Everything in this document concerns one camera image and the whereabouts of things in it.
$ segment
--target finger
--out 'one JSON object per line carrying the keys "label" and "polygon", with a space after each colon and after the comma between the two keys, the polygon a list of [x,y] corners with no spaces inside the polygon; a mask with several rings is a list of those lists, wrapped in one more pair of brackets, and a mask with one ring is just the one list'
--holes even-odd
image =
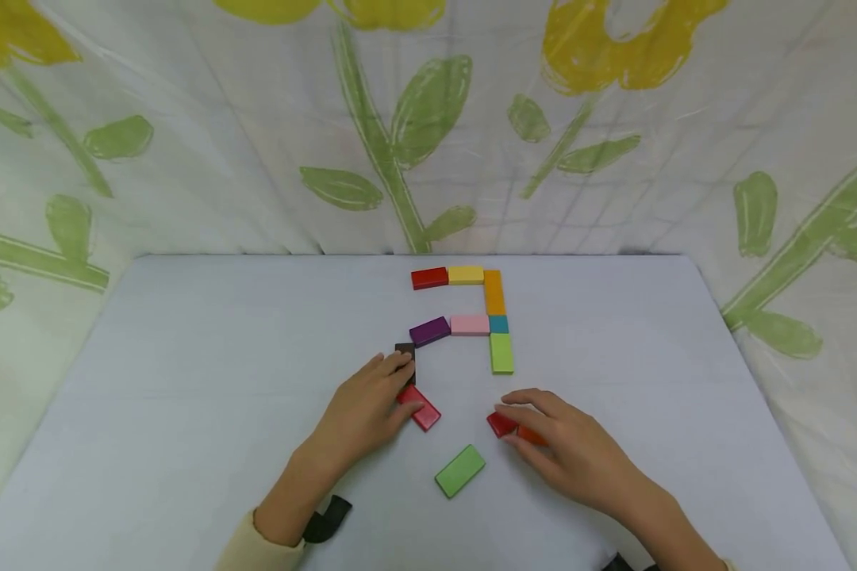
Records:
{"label": "finger", "polygon": [[394,353],[387,355],[387,359],[385,359],[384,362],[381,362],[381,365],[375,368],[375,372],[380,377],[390,377],[394,371],[401,366],[404,366],[412,358],[413,356],[409,353],[394,351]]}
{"label": "finger", "polygon": [[387,419],[387,429],[390,433],[390,437],[396,435],[400,431],[400,428],[403,428],[406,421],[425,405],[426,404],[423,402],[412,400],[410,402],[400,404],[399,407],[395,408],[394,412],[392,412],[390,417]]}
{"label": "finger", "polygon": [[531,431],[539,432],[543,438],[550,439],[554,420],[549,419],[548,416],[538,413],[532,408],[506,407],[504,404],[496,404],[495,411],[507,416],[508,419],[517,422],[517,424],[530,428]]}
{"label": "finger", "polygon": [[527,443],[526,440],[514,434],[508,434],[502,437],[502,440],[513,446],[514,450],[517,450],[517,453],[524,459],[524,462],[535,469],[543,477],[543,480],[549,482],[550,485],[555,485],[555,483],[561,480],[562,469],[559,464],[556,464],[552,458],[549,458],[538,450],[536,446]]}
{"label": "finger", "polygon": [[384,354],[383,353],[379,353],[379,354],[375,355],[374,357],[372,357],[371,359],[368,359],[368,362],[364,363],[364,365],[362,365],[362,368],[359,369],[358,371],[356,371],[355,374],[367,373],[368,371],[371,371],[376,366],[378,366],[381,361],[384,361]]}
{"label": "finger", "polygon": [[546,416],[552,416],[553,419],[558,419],[566,412],[571,404],[563,401],[551,391],[543,391],[540,389],[522,389],[512,391],[502,397],[502,403],[505,404],[532,404],[537,410]]}
{"label": "finger", "polygon": [[403,385],[412,377],[414,371],[416,371],[416,362],[410,361],[403,367],[400,367],[397,373],[393,373],[388,377],[390,384],[394,387],[394,395],[397,395],[400,389],[403,389]]}

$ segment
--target pink wooden block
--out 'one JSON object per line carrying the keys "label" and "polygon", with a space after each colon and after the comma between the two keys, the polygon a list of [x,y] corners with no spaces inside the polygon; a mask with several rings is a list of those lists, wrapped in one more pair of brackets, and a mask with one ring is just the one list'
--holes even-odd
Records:
{"label": "pink wooden block", "polygon": [[451,335],[489,335],[488,315],[452,315]]}

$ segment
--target purple wooden block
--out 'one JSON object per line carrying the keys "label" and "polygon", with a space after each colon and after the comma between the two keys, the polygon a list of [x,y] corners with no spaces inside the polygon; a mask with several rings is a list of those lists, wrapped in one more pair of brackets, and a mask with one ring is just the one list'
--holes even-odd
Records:
{"label": "purple wooden block", "polygon": [[441,337],[447,337],[451,334],[451,326],[443,317],[430,320],[430,322],[422,325],[417,325],[409,330],[409,336],[412,337],[416,347],[422,347],[433,341],[438,341]]}

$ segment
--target wooden block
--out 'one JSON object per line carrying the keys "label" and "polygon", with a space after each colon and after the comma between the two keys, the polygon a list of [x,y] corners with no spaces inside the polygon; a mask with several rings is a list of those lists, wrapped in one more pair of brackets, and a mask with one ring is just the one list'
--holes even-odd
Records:
{"label": "wooden block", "polygon": [[508,316],[507,315],[490,315],[489,316],[489,332],[490,333],[508,333]]}
{"label": "wooden block", "polygon": [[514,374],[514,355],[511,352],[511,335],[490,333],[489,351],[492,374]]}
{"label": "wooden block", "polygon": [[505,434],[511,434],[514,432],[514,428],[517,428],[517,422],[514,422],[509,419],[509,417],[500,415],[496,412],[488,415],[486,417],[486,422],[489,423],[491,431],[495,433],[495,438],[501,438],[502,436],[505,436]]}
{"label": "wooden block", "polygon": [[422,325],[417,325],[409,330],[409,336],[412,338],[416,347],[422,347],[433,341],[438,341],[442,337],[447,337],[451,334],[451,326],[443,318],[439,317]]}
{"label": "wooden block", "polygon": [[505,315],[505,290],[502,289],[502,273],[499,270],[485,270],[484,289],[486,296],[486,313],[489,315]]}
{"label": "wooden block", "polygon": [[435,476],[435,482],[448,499],[453,498],[484,467],[484,459],[471,444]]}
{"label": "wooden block", "polygon": [[533,446],[549,447],[549,443],[547,443],[543,437],[531,431],[528,427],[517,427],[517,436],[523,438],[527,443],[531,443]]}
{"label": "wooden block", "polygon": [[451,335],[489,335],[488,315],[452,315]]}
{"label": "wooden block", "polygon": [[435,422],[438,422],[441,417],[441,413],[438,411],[438,408],[435,408],[434,404],[429,402],[428,398],[422,396],[422,393],[419,392],[419,389],[416,389],[415,385],[407,385],[405,389],[397,395],[397,402],[400,404],[410,402],[411,400],[417,400],[426,404],[421,410],[417,410],[416,414],[412,416],[412,419],[413,422],[422,428],[423,432],[428,432],[428,429],[432,427]]}
{"label": "wooden block", "polygon": [[[413,360],[416,360],[416,344],[415,343],[397,343],[394,345],[394,351],[399,351],[400,353],[409,353],[413,356]],[[406,381],[407,385],[415,385],[416,384],[416,369],[413,369],[413,375]]]}
{"label": "wooden block", "polygon": [[485,281],[481,266],[451,266],[448,283],[451,285],[481,285]]}
{"label": "wooden block", "polygon": [[412,273],[413,289],[436,288],[448,284],[447,268],[429,268]]}

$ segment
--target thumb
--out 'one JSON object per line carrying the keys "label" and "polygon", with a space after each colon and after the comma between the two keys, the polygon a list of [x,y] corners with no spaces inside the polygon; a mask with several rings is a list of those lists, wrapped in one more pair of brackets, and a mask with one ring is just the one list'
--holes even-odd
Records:
{"label": "thumb", "polygon": [[419,402],[417,400],[411,400],[409,402],[405,402],[400,404],[394,412],[391,413],[389,419],[387,420],[387,424],[390,427],[390,436],[394,436],[400,431],[400,428],[403,428],[406,421],[409,418],[416,414],[417,411],[421,410],[426,404],[423,402]]}
{"label": "thumb", "polygon": [[530,464],[530,467],[535,469],[549,485],[555,485],[557,481],[561,480],[562,469],[559,464],[553,462],[552,458],[549,458],[536,446],[527,443],[526,440],[514,434],[508,434],[502,440],[513,446],[514,450],[517,450],[517,453],[524,459],[524,462]]}

